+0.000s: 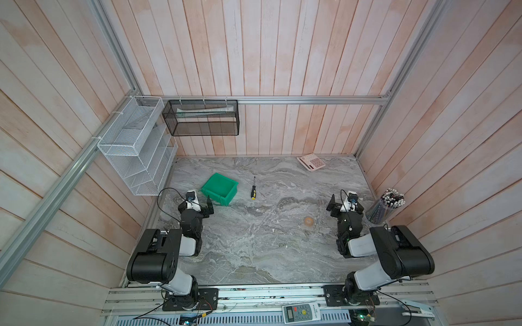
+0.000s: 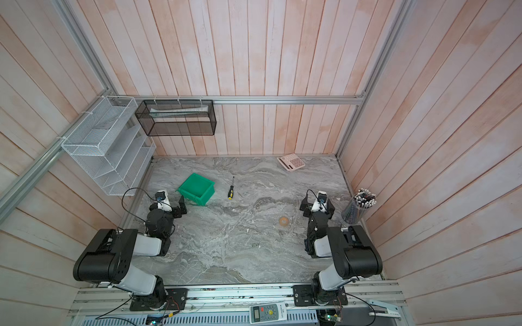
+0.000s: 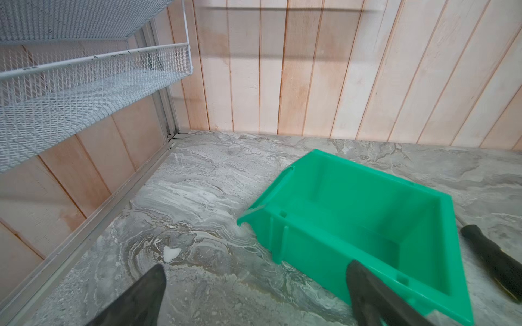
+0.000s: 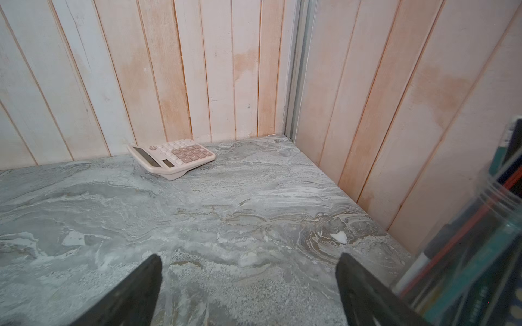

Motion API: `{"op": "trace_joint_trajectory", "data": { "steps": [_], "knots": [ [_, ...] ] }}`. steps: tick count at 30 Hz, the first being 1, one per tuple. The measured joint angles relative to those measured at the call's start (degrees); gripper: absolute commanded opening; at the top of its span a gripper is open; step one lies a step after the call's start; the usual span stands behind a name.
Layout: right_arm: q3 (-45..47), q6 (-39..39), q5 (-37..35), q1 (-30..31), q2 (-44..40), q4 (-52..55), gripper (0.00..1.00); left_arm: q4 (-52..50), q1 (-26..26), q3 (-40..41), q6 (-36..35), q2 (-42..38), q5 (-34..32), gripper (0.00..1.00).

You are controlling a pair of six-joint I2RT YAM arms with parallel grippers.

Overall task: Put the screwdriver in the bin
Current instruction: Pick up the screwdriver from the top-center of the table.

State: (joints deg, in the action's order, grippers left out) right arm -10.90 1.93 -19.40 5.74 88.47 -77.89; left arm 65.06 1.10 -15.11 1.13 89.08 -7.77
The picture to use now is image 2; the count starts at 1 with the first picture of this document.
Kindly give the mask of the green plastic bin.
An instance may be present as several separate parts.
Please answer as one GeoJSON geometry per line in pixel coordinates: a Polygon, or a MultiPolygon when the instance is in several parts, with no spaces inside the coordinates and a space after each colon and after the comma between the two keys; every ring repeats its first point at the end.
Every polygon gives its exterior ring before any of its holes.
{"type": "Polygon", "coordinates": [[[215,193],[214,186],[214,181],[193,173],[178,187],[178,192],[196,205],[205,206],[215,193]]]}

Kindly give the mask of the black yellow screwdriver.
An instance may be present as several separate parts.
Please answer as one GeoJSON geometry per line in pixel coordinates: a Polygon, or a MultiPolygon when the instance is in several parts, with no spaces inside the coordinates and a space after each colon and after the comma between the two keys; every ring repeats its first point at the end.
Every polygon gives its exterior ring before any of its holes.
{"type": "Polygon", "coordinates": [[[229,200],[232,200],[233,199],[233,196],[234,196],[234,183],[235,183],[235,177],[232,178],[232,182],[231,182],[231,186],[229,187],[229,190],[228,190],[228,199],[229,200]]]}

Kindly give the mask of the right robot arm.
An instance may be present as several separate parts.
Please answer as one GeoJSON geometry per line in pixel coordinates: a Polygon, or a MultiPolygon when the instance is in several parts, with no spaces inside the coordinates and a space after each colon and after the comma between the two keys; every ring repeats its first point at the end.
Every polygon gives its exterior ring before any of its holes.
{"type": "Polygon", "coordinates": [[[316,272],[311,281],[311,299],[325,305],[341,302],[341,289],[359,277],[382,273],[383,262],[374,244],[361,225],[347,228],[330,227],[335,208],[324,192],[313,203],[304,197],[300,211],[308,219],[304,249],[313,258],[333,260],[326,269],[316,272]]]}

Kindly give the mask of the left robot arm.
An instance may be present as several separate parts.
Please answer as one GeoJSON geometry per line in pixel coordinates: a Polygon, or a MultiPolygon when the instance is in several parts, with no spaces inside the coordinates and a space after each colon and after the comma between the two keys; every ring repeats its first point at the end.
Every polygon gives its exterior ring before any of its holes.
{"type": "Polygon", "coordinates": [[[188,210],[184,197],[171,206],[166,191],[155,194],[145,220],[146,232],[137,229],[101,229],[77,259],[73,278],[95,285],[112,285],[130,293],[131,311],[182,311],[187,290],[167,290],[161,277],[132,263],[134,257],[164,257],[171,246],[174,220],[188,210]]]}

